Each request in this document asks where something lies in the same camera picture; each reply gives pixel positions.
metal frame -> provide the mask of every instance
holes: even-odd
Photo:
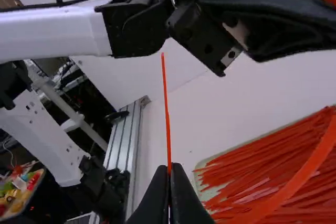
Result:
[[[135,210],[134,195],[135,182],[139,174],[137,171],[138,145],[142,124],[142,110],[150,102],[148,97],[143,97],[123,108],[128,110],[129,116],[114,125],[104,159],[104,167],[107,170],[119,168],[130,172],[130,185],[126,205],[125,218],[128,219]],[[92,212],[88,224],[99,224],[99,216]]]

black cable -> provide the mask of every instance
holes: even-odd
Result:
[[[11,7],[7,9],[0,9],[0,12],[11,12],[13,10],[27,10],[27,9],[37,9],[37,8],[63,7],[63,6],[78,4],[81,2],[85,2],[85,1],[88,1],[88,0],[69,0],[69,1],[56,0],[55,3],[24,5],[24,6]]]

orange zip tie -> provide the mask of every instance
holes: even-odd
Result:
[[[313,151],[306,163],[288,181],[288,183],[269,200],[259,204],[255,209],[250,212],[241,214],[230,220],[229,224],[248,223],[254,224],[267,215],[278,209],[285,200],[293,196],[306,182],[310,179],[311,175],[320,167],[326,160],[329,153],[332,151],[336,142],[336,115],[332,116],[329,127],[325,135],[321,138],[321,142]]]
[[[168,112],[168,97],[167,97],[167,81],[166,81],[166,66],[164,63],[164,53],[161,53],[162,78],[163,78],[163,92],[164,92],[164,109],[166,116],[166,138],[167,138],[167,166],[168,174],[172,171],[172,147],[170,139],[170,119]]]

black bracket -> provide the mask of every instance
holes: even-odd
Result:
[[[169,38],[165,21],[173,10],[171,0],[112,0],[95,8],[103,14],[115,58],[157,52]]]

wire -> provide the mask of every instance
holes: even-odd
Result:
[[[13,154],[13,152],[11,152],[9,149],[7,149],[6,147],[5,147],[5,144],[7,144],[8,142],[9,142],[9,140],[7,140],[7,141],[4,141],[3,143],[2,143],[2,146],[3,146],[3,148],[6,150],[6,151],[8,151],[10,154],[11,154],[11,159],[10,159],[10,165],[12,166],[12,168],[14,169],[15,168],[15,166],[16,166],[16,158],[14,157],[14,154]]]
[[[27,10],[27,9],[37,9],[37,8],[63,7],[63,6],[78,4],[81,2],[85,2],[85,1],[88,1],[88,0],[69,0],[69,1],[56,0],[55,3],[24,5],[24,6],[7,8],[7,9],[0,9],[0,12],[11,12],[13,10]]]
[[[163,94],[164,94],[164,109],[166,117],[166,140],[167,140],[167,170],[168,174],[172,171],[172,147],[170,136],[170,119],[168,111],[168,98],[167,98],[167,80],[166,80],[166,66],[164,63],[164,53],[161,53],[161,65],[162,65],[162,78],[163,78]]]

